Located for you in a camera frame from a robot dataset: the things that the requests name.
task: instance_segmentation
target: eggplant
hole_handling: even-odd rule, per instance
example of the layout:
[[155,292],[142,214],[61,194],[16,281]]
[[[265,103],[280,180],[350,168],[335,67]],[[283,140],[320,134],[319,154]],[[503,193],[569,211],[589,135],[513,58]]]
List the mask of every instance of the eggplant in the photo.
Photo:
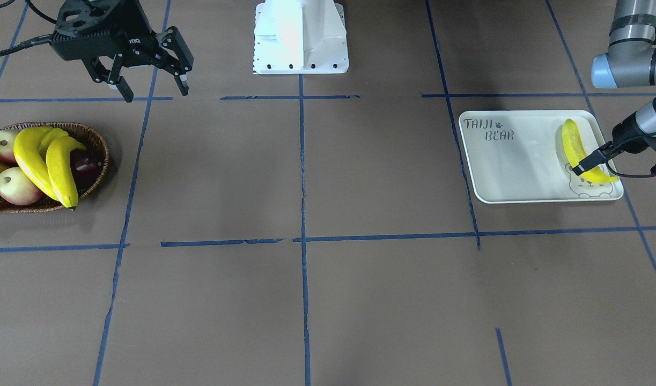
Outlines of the eggplant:
[[87,151],[70,152],[70,169],[78,190],[86,190],[95,183],[104,166],[103,157]]

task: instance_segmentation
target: rectangular tray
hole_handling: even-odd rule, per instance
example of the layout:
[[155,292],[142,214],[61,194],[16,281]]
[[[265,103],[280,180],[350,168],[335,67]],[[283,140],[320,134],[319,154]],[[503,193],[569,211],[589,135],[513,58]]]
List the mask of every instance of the rectangular tray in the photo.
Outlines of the rectangular tray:
[[586,152],[605,143],[597,120],[583,110],[462,113],[459,127],[475,196],[489,204],[621,198],[620,180],[591,184],[569,171],[561,140],[567,119],[578,124]]

